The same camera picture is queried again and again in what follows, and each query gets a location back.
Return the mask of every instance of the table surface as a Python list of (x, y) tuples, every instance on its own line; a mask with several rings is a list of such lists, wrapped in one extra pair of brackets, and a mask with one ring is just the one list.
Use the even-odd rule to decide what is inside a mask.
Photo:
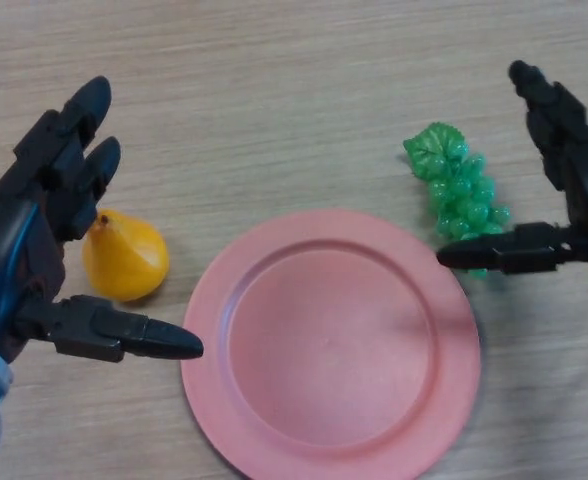
[[(566, 218), (507, 78), (523, 58), (588, 105), (588, 2), (0, 2), (0, 175), (47, 108), (94, 75), (123, 145), (103, 205), (172, 255), (135, 309), (180, 323), (208, 263), (275, 215), (340, 206), (432, 242), (401, 141), (439, 120), (485, 152), (516, 221)], [(62, 294), (92, 293), (67, 249)], [(476, 413), (428, 479), (588, 479), (588, 267), (463, 280), (485, 332)], [(179, 366), (31, 343), (3, 404), (0, 480), (236, 478), (188, 413)]]

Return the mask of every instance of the pink plate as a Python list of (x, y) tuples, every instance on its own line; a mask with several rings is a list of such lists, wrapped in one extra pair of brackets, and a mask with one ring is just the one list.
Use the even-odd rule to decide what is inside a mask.
[(183, 362), (208, 439), (254, 480), (414, 479), (474, 404), (478, 333), (456, 278), (411, 234), (346, 210), (264, 223), (199, 282)]

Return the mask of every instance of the yellow pear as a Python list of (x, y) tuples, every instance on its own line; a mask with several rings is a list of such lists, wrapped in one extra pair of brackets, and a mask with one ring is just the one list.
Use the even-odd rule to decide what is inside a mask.
[(170, 267), (167, 245), (149, 223), (100, 210), (83, 244), (83, 265), (102, 296), (129, 302), (152, 293)]

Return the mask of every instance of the green leaf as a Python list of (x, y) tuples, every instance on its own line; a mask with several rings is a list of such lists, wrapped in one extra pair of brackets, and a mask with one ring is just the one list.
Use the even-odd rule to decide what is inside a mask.
[(436, 178), (430, 168), (439, 161), (435, 158), (444, 158), (450, 167), (438, 175), (440, 178), (448, 172), (451, 174), (454, 164), (460, 164), (469, 151), (463, 134), (445, 123), (432, 123), (415, 137), (405, 140), (403, 146), (410, 157), (414, 175), (422, 180)]

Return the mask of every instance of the green grapes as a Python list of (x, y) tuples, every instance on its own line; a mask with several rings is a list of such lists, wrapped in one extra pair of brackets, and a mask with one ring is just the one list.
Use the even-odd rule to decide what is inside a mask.
[[(441, 238), (457, 241), (503, 232), (510, 210), (493, 205), (496, 187), (484, 174), (487, 160), (481, 153), (469, 153), (461, 132), (433, 123), (403, 145), (414, 175), (428, 183), (429, 208), (437, 215)], [(487, 271), (470, 274), (483, 277)]]

